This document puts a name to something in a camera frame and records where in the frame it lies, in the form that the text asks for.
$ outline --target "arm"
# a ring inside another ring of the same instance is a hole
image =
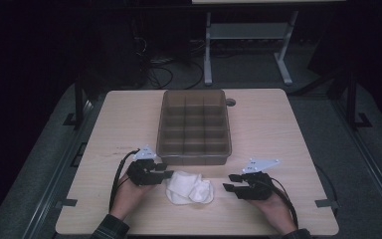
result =
[[[263,212],[269,223],[284,239],[311,238],[306,229],[297,230],[290,216],[289,209],[277,194],[273,193],[267,200],[248,200],[248,202]]]
[[[92,239],[123,238],[129,229],[123,220],[139,204],[146,192],[155,187],[155,185],[137,186],[127,175],[124,175],[118,183],[120,187],[116,192],[113,206],[93,233]]]

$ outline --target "sleeve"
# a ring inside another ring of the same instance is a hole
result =
[[[289,234],[282,237],[282,239],[311,239],[311,234],[306,229],[299,229],[292,231]]]
[[[129,226],[116,217],[107,214],[101,224],[93,233],[91,239],[117,239],[124,238]]]

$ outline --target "crumpled towel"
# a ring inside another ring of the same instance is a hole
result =
[[[212,183],[201,177],[201,174],[174,171],[172,177],[165,180],[167,197],[177,205],[213,201]]]

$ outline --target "dark floor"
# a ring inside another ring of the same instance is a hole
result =
[[[280,88],[292,92],[311,83],[318,75],[306,66],[313,46],[289,48],[286,63],[294,84],[286,87],[271,50],[213,59],[213,89]],[[202,57],[193,59],[202,66]],[[173,74],[165,89],[183,89],[200,79],[194,64],[172,63],[163,66]],[[154,70],[157,79],[169,80],[164,70]],[[330,178],[340,205],[336,220],[340,231],[331,238],[382,238],[382,193],[367,166],[365,151],[356,138],[368,146],[382,172],[382,115],[372,97],[358,87],[357,112],[365,113],[372,127],[353,131],[342,118],[340,107],[345,97],[331,101],[324,84],[301,97],[289,97],[312,160]],[[199,83],[195,89],[206,88]],[[140,90],[153,89],[147,82]],[[92,133],[104,94],[92,101],[79,130],[63,125],[74,108],[74,87],[60,99],[41,136],[31,151],[17,180],[0,208],[0,238],[88,238],[87,235],[59,235],[55,232],[60,207],[70,189],[77,168],[72,167],[77,149]],[[333,193],[326,177],[318,172],[330,199]]]

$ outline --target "brown plastic organizer box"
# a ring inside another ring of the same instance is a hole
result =
[[[222,90],[166,91],[156,153],[171,165],[222,165],[231,155]]]

